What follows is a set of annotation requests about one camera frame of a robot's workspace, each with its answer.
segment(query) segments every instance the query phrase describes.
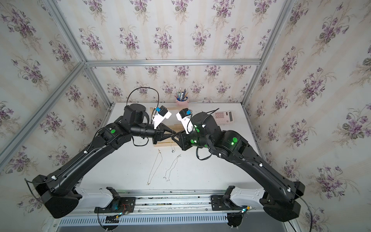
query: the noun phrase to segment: metal vent grille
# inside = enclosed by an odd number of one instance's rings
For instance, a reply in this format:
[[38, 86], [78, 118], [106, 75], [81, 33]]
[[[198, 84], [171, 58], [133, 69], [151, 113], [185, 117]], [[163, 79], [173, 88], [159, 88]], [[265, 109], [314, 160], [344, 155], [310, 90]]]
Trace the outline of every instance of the metal vent grille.
[[[106, 216], [99, 216], [102, 225], [164, 225], [188, 223], [222, 223], [226, 213], [188, 213], [164, 215], [128, 215], [120, 217], [118, 223], [105, 223]], [[59, 226], [99, 226], [97, 216], [66, 216]]]

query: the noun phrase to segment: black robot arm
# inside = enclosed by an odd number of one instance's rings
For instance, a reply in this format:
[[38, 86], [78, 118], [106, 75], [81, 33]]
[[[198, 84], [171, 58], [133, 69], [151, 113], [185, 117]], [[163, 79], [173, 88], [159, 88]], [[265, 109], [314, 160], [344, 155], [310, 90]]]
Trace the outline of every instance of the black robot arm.
[[38, 175], [31, 183], [53, 217], [66, 216], [75, 209], [82, 197], [74, 191], [75, 185], [104, 157], [129, 142], [133, 136], [152, 138], [155, 144], [170, 138], [172, 132], [162, 123], [154, 129], [154, 125], [149, 124], [149, 116], [143, 105], [128, 105], [123, 116], [98, 130], [91, 143], [65, 165], [47, 176]]
[[172, 136], [182, 150], [194, 146], [197, 154], [199, 148], [206, 148], [211, 154], [247, 172], [265, 189], [259, 202], [273, 218], [285, 222], [299, 216], [301, 206], [295, 199], [304, 194], [305, 186], [301, 182], [283, 177], [237, 132], [221, 131], [211, 115], [198, 113], [191, 118], [191, 123], [194, 131], [189, 134], [181, 131]]

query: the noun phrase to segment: pink cup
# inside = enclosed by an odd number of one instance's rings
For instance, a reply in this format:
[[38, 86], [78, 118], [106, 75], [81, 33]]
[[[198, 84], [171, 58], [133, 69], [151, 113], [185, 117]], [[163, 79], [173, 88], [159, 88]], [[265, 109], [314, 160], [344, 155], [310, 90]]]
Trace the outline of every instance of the pink cup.
[[178, 106], [181, 106], [181, 107], [184, 107], [184, 108], [188, 108], [188, 98], [185, 101], [178, 101], [178, 99], [175, 99], [175, 103]]

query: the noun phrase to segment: calculator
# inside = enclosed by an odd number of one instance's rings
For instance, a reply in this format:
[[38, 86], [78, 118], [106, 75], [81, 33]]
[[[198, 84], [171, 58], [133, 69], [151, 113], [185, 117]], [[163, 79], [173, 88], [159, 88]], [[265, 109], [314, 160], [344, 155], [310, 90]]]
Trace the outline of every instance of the calculator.
[[228, 124], [233, 122], [232, 111], [218, 111], [214, 113], [217, 124]]

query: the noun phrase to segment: floral wallpaper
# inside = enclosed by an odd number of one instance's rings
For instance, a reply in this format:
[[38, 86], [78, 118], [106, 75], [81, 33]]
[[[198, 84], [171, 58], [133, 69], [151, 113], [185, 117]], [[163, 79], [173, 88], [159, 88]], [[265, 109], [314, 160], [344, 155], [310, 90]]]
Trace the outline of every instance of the floral wallpaper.
[[0, 152], [77, 64], [42, 0], [0, 2]]
[[90, 60], [259, 58], [284, 2], [57, 1]]
[[[96, 73], [112, 102], [126, 102], [138, 87], [151, 87], [160, 102], [175, 102], [176, 90], [187, 88], [190, 102], [241, 102], [256, 66], [122, 66], [96, 67]], [[157, 102], [157, 93], [138, 89], [129, 102]]]
[[[7, 106], [3, 106], [2, 111], [6, 113], [1, 115], [6, 122], [16, 119]], [[4, 230], [42, 231], [50, 213], [31, 196], [23, 179], [47, 175], [74, 157], [101, 128], [105, 113], [103, 102], [81, 73], [0, 170], [0, 191], [3, 192], [0, 204], [9, 212], [0, 219]], [[6, 223], [13, 221], [14, 215], [23, 223], [17, 226]]]
[[370, 9], [298, 0], [246, 104], [267, 162], [305, 184], [312, 231], [371, 230]]

